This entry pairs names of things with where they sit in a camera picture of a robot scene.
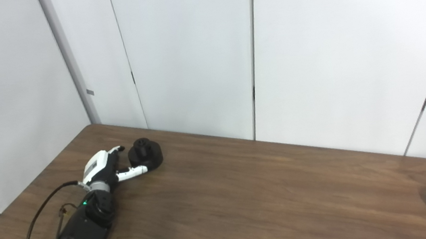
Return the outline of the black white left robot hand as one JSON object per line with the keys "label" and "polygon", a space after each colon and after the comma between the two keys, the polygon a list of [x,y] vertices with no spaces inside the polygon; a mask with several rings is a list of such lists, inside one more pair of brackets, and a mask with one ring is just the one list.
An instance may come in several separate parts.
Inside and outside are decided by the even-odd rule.
{"label": "black white left robot hand", "polygon": [[100,150],[87,162],[83,181],[80,184],[85,190],[108,191],[118,183],[130,180],[134,177],[148,172],[146,166],[137,166],[126,168],[125,171],[119,171],[118,161],[119,153],[124,151],[123,146],[115,146],[109,151]]}

